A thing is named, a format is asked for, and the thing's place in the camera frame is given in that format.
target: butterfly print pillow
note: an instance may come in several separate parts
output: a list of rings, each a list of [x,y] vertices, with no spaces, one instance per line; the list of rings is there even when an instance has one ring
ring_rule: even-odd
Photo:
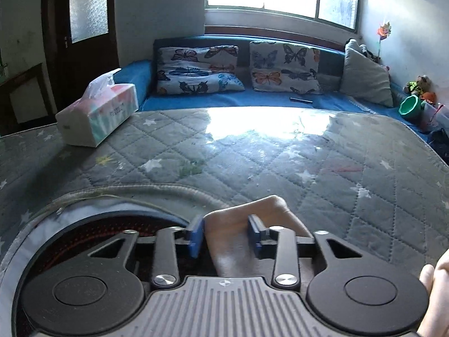
[[[256,91],[320,93],[320,50],[279,41],[250,43],[250,65]]]
[[[158,51],[159,95],[207,95],[242,91],[235,76],[239,47],[165,47]]]

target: green container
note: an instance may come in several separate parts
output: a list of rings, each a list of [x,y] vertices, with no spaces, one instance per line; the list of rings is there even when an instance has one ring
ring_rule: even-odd
[[[399,114],[405,120],[418,119],[421,116],[421,100],[416,95],[406,98],[399,106]]]

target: pillow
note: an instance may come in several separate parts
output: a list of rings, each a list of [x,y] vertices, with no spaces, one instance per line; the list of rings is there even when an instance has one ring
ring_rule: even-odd
[[[207,48],[166,47],[159,49],[158,65],[170,62],[187,61],[208,63],[214,66],[226,66],[226,70],[234,71],[237,66],[239,47],[216,46]]]
[[[363,54],[362,48],[359,46],[355,39],[350,39],[344,49],[346,50],[346,48],[352,48],[354,51]]]
[[[238,53],[237,46],[160,48],[157,93],[176,95],[243,91],[245,87],[234,74]]]
[[[388,108],[393,107],[388,73],[382,66],[349,47],[345,49],[340,92]]]
[[[320,93],[320,50],[276,41],[250,43],[250,65],[256,91]]]

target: quilted mattress cover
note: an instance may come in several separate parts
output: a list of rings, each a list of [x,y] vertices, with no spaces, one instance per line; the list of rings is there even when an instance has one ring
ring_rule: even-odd
[[[384,116],[279,107],[140,112],[96,149],[64,144],[55,125],[0,138],[0,160],[0,261],[65,194],[130,194],[151,184],[198,189],[229,205],[277,194],[311,231],[325,229],[414,274],[449,247],[449,167]],[[210,210],[198,208],[186,218]]]

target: wooden door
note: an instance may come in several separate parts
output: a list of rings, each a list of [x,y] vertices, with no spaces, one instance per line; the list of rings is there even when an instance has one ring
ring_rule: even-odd
[[[58,110],[118,67],[114,0],[42,0],[45,55]]]

